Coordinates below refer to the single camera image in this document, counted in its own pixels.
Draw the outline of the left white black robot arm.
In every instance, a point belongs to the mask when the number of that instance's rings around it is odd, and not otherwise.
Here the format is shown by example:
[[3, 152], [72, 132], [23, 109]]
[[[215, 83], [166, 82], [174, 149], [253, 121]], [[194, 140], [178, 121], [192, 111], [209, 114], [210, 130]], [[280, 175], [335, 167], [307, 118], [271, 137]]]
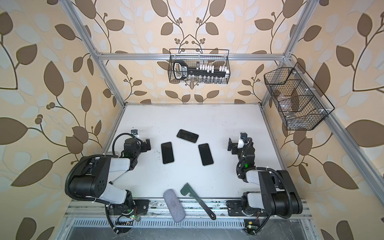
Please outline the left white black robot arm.
[[82, 157], [70, 170], [65, 193], [72, 200], [102, 203], [106, 207], [121, 206], [135, 210], [136, 204], [129, 190], [119, 189], [116, 180], [109, 180], [109, 174], [134, 170], [140, 154], [152, 149], [150, 139], [138, 138], [138, 131], [119, 134], [112, 142], [111, 155]]

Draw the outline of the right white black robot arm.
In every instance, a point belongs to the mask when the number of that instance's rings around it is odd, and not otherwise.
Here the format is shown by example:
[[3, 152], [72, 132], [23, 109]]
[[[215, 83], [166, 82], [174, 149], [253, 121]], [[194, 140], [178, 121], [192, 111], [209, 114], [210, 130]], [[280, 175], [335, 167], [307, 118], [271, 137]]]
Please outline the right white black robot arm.
[[284, 219], [303, 212], [303, 203], [286, 170], [258, 167], [252, 138], [241, 134], [238, 143], [229, 139], [228, 151], [238, 157], [237, 177], [245, 183], [255, 184], [258, 192], [244, 192], [239, 201], [227, 201], [229, 214], [279, 216]]

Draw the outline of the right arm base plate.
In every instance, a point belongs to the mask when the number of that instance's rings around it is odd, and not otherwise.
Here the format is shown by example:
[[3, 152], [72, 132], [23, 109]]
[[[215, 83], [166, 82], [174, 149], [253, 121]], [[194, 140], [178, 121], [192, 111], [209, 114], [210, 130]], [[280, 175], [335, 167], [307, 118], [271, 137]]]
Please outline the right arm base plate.
[[243, 228], [249, 236], [257, 235], [271, 217], [264, 209], [249, 207], [245, 200], [228, 200], [226, 206], [230, 217], [251, 218]]

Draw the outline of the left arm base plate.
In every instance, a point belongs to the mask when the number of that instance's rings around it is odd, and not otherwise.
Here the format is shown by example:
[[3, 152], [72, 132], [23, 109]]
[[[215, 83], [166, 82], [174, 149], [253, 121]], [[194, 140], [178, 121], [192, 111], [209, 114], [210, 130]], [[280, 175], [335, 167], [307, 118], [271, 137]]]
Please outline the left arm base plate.
[[129, 232], [147, 214], [150, 200], [136, 199], [125, 205], [105, 205], [107, 221], [115, 234]]

